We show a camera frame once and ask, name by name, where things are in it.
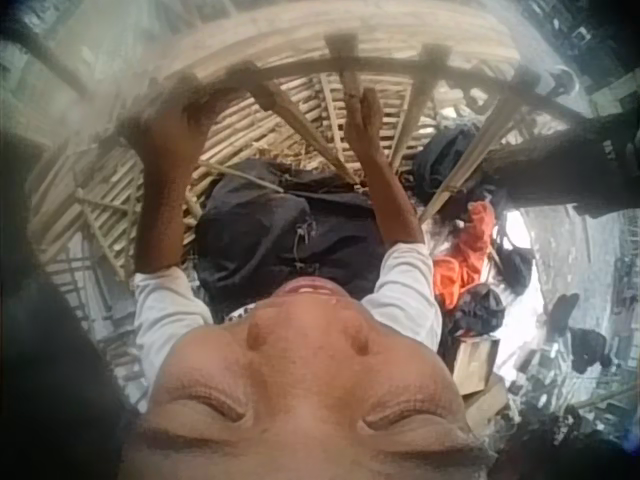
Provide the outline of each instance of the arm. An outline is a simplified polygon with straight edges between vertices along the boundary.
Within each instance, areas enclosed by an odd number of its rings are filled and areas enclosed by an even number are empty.
[[[380,147],[383,111],[373,88],[362,98],[347,96],[346,137],[369,185],[378,228],[387,247],[424,243],[413,206]]]
[[[144,165],[144,196],[138,224],[134,277],[137,344],[152,386],[171,347],[182,335],[212,324],[209,309],[194,297],[184,273],[182,205],[191,174],[204,148],[215,113],[226,105],[214,98],[187,105],[199,88],[193,77],[181,78],[166,93],[151,98],[144,112],[127,119],[121,133]]]
[[[177,266],[182,256],[182,205],[207,134],[234,92],[221,91],[202,104],[188,104],[201,88],[181,77],[164,93],[150,96],[121,127],[144,165],[144,196],[134,267],[155,273]]]
[[[362,300],[371,315],[437,350],[442,316],[433,294],[433,262],[407,194],[380,148],[382,108],[373,89],[348,97],[347,141],[360,161],[382,238],[390,247],[374,292]]]

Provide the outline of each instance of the hand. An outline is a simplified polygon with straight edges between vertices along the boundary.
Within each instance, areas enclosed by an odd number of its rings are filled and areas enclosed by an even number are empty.
[[[345,138],[360,163],[384,158],[380,129],[384,112],[375,88],[365,88],[362,97],[345,96],[347,123]]]
[[[135,113],[120,123],[120,134],[146,174],[159,180],[190,178],[211,125],[239,93],[226,89],[205,97],[203,89],[193,74],[181,76],[169,89],[153,85]],[[194,102],[200,98],[206,100]]]

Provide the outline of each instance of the black bag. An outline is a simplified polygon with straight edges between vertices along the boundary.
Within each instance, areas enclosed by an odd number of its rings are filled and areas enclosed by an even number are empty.
[[[504,304],[500,295],[486,283],[465,291],[456,308],[448,314],[450,335],[479,337],[495,332],[504,320]]]
[[[495,243],[494,248],[500,263],[498,272],[504,283],[517,295],[522,295],[531,283],[533,271],[533,250],[530,248],[513,247],[507,250],[502,245]]]
[[[196,273],[214,319],[314,275],[353,298],[373,292],[385,254],[369,199],[335,173],[248,159],[233,167],[285,193],[227,175],[196,226]]]
[[[476,136],[467,125],[445,128],[436,133],[413,160],[414,193],[427,204],[449,176]]]

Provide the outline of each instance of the orange cloth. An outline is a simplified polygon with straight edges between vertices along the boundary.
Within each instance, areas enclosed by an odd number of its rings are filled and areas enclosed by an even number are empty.
[[[491,234],[496,224],[493,207],[487,201],[469,204],[471,223],[460,231],[458,239],[447,255],[433,260],[433,288],[436,298],[451,310],[460,295],[480,282],[484,260],[491,246]]]

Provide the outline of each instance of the teeth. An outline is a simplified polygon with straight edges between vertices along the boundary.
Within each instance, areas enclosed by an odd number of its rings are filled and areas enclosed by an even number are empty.
[[[304,287],[301,288],[300,290],[298,290],[298,293],[325,293],[325,294],[331,294],[330,290],[327,290],[326,288],[310,288],[310,287]]]

